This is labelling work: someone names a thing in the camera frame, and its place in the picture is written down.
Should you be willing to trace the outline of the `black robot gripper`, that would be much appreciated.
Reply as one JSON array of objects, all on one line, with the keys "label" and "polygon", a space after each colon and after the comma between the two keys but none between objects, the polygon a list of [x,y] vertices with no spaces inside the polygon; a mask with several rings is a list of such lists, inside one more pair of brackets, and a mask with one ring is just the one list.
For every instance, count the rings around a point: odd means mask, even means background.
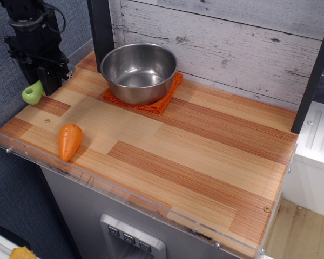
[{"label": "black robot gripper", "polygon": [[62,86],[62,79],[68,80],[71,72],[68,58],[60,50],[61,33],[55,6],[45,1],[0,1],[8,14],[8,23],[15,35],[5,37],[10,57],[18,61],[29,84],[41,81],[47,96]]}]

